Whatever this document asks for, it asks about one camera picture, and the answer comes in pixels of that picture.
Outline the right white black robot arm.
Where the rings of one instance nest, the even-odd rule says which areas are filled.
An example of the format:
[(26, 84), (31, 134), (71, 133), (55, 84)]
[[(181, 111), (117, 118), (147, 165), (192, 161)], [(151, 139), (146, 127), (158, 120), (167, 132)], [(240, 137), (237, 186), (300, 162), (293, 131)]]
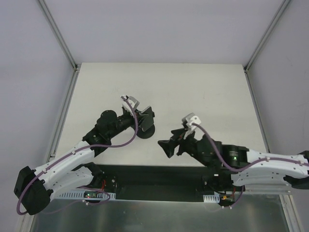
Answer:
[(309, 188), (309, 153), (280, 155), (258, 152), (245, 146), (224, 145), (213, 140), (207, 132), (201, 139), (187, 129), (173, 130), (168, 140), (159, 140), (158, 145), (166, 156), (187, 153), (214, 174), (221, 190), (233, 186), (283, 183), (294, 189)]

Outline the black round phone stand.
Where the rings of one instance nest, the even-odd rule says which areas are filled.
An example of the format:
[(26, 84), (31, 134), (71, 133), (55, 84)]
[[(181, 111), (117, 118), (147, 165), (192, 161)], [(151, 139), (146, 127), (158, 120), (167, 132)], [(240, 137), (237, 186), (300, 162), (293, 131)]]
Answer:
[(148, 130), (143, 131), (141, 128), (138, 129), (137, 137), (141, 139), (149, 139), (155, 133), (155, 125), (152, 125)]

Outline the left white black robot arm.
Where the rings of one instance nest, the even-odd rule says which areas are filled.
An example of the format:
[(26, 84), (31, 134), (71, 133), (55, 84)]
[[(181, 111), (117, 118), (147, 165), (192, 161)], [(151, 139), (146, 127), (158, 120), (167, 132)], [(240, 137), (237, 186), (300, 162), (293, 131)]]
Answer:
[(14, 187), (18, 198), (16, 212), (35, 215), (67, 190), (99, 187), (103, 172), (91, 160), (107, 148), (113, 148), (112, 138), (128, 128), (133, 128), (133, 136), (117, 147), (130, 144), (135, 137), (148, 139), (153, 136), (155, 113), (150, 106), (140, 111), (136, 106), (124, 105), (122, 110), (120, 116), (113, 110), (102, 112), (94, 128), (66, 154), (34, 169), (22, 168)]

